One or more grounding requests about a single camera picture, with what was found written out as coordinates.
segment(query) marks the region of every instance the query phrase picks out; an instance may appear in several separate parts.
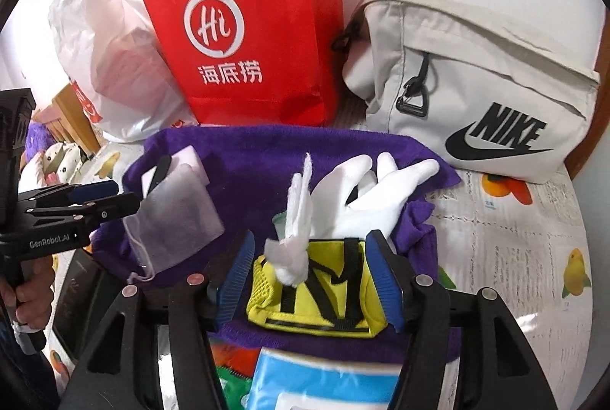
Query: nike logo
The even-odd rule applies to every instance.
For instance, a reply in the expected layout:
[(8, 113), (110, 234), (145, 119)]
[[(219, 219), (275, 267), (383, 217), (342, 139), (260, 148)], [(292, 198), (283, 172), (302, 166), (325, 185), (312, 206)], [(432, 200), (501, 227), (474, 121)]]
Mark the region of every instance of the nike logo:
[[(445, 148), (450, 155), (459, 160), (489, 160), (539, 154), (552, 149), (535, 150), (529, 144), (537, 140), (540, 132), (546, 127), (546, 123), (533, 116), (494, 102), (478, 124), (472, 123), (447, 138)], [(505, 148), (475, 148), (468, 144), (466, 135)]]
[(529, 147), (524, 148), (475, 148), (468, 145), (466, 142), (466, 133), (472, 128), (468, 125), (466, 128), (456, 131), (453, 135), (447, 138), (445, 148), (447, 152), (459, 160), (489, 160), (501, 159), (502, 157), (515, 157), (516, 155), (538, 154), (539, 152), (547, 152), (552, 150), (545, 148), (542, 150), (533, 150)]

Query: red paper bag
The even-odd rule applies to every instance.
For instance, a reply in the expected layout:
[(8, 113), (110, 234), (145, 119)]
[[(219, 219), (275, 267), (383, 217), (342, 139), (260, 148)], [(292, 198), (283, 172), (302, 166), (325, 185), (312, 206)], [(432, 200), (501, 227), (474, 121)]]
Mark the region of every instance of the red paper bag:
[(318, 126), (337, 108), (342, 0), (144, 0), (200, 123)]

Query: red logo on plastic bag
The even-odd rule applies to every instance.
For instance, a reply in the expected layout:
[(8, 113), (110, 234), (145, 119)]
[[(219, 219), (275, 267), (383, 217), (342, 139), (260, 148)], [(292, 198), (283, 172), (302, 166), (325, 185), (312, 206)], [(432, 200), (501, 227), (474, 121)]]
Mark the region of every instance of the red logo on plastic bag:
[(72, 88), (74, 88), (74, 91), (76, 92), (76, 96), (78, 97), (80, 105), (82, 105), (82, 109), (85, 113), (85, 116), (87, 116), (90, 122), (99, 123), (103, 118), (102, 116), (100, 116), (100, 113), (98, 113), (98, 110), (93, 105), (93, 102), (91, 102), (89, 98), (85, 95), (85, 93), (80, 89), (78, 83), (76, 83), (71, 78), (69, 78), (69, 82), (72, 85)]
[(184, 29), (193, 46), (214, 59), (228, 58), (243, 43), (242, 11), (234, 0), (190, 0)]

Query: bag flap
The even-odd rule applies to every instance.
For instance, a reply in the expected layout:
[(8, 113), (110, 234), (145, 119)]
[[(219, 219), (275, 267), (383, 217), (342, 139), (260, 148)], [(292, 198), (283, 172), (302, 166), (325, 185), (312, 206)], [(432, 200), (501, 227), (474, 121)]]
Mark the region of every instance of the bag flap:
[(365, 10), (394, 2), (405, 7), (403, 45), (512, 78), (555, 101), (592, 115), (599, 73), (579, 64), (542, 32), (482, 7), (451, 0), (362, 0), (352, 16), (368, 35)]

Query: orange fruit print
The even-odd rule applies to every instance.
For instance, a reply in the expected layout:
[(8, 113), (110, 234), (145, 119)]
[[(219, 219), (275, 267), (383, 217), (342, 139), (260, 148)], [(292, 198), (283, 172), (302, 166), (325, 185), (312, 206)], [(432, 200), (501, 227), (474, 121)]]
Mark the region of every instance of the orange fruit print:
[(523, 205), (532, 205), (532, 195), (527, 183), (508, 176), (483, 174), (481, 186), (487, 195), (492, 197), (506, 197), (513, 194), (518, 202)]

